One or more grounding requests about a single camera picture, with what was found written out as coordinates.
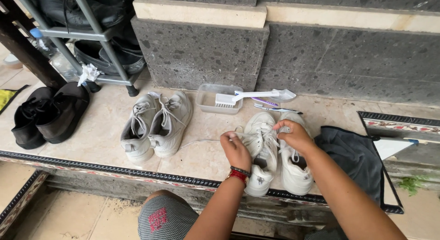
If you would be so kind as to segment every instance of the red logo print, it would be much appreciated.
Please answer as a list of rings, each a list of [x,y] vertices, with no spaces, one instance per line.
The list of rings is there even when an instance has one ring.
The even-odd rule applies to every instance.
[[[166,210],[165,207],[155,211],[148,217],[150,223],[151,232],[159,230],[163,224],[166,223]]]

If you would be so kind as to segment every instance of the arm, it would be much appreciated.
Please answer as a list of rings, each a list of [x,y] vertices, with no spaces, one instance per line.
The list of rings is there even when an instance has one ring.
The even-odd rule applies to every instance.
[[[250,172],[249,151],[234,132],[222,134],[220,143],[232,166]],[[238,178],[223,181],[184,240],[229,239],[244,189],[245,184]]]
[[[300,124],[282,120],[274,129],[283,126],[288,126],[290,133],[281,132],[278,138],[305,158],[316,185],[349,239],[406,240],[393,221],[315,145]]]

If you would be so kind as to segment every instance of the shoe rack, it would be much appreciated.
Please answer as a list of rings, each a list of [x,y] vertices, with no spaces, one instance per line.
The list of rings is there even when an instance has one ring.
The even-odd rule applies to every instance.
[[[107,83],[107,84],[116,84],[116,85],[125,85],[130,97],[135,97],[139,94],[139,91],[134,87],[134,82],[138,78],[140,73],[128,75],[122,64],[119,62],[118,57],[116,56],[113,47],[109,43],[110,39],[115,36],[122,27],[130,22],[131,18],[135,15],[135,12],[132,11],[127,14],[124,20],[112,26],[108,29],[102,29],[101,25],[96,20],[93,15],[90,6],[87,4],[86,0],[76,0],[78,6],[84,13],[88,22],[91,25],[93,30],[77,30],[77,29],[69,29],[65,27],[52,27],[50,26],[45,18],[41,15],[41,13],[37,10],[36,6],[32,3],[31,0],[19,0],[23,6],[29,11],[29,13],[34,17],[36,22],[40,25],[38,29],[40,29],[41,33],[44,36],[50,37],[52,42],[58,47],[60,52],[69,60],[72,66],[77,70],[78,74],[82,74],[81,64],[77,61],[75,56],[70,52],[66,45],[60,40],[60,38],[76,38],[82,40],[97,40],[101,43],[104,50],[107,52],[110,57],[112,63],[118,69],[119,76],[110,76],[106,74],[99,75],[95,82]],[[87,82],[89,85],[91,92],[97,92],[100,90],[99,85],[96,83],[92,83],[90,81]]]

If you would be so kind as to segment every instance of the plastic bottle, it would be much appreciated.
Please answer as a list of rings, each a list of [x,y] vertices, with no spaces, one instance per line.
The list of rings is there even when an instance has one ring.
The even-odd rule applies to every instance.
[[[77,71],[67,58],[60,52],[51,39],[43,36],[39,29],[31,29],[30,33],[36,38],[36,47],[49,58],[52,66],[68,81],[78,81]]]

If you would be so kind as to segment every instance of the wristwatch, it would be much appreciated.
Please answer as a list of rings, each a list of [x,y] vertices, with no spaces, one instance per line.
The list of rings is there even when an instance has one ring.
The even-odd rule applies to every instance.
[[[247,183],[249,181],[249,177],[246,174],[244,174],[240,171],[237,171],[237,170],[231,170],[226,179],[228,179],[229,177],[236,177],[236,178],[240,179],[245,184],[245,187],[247,186]]]

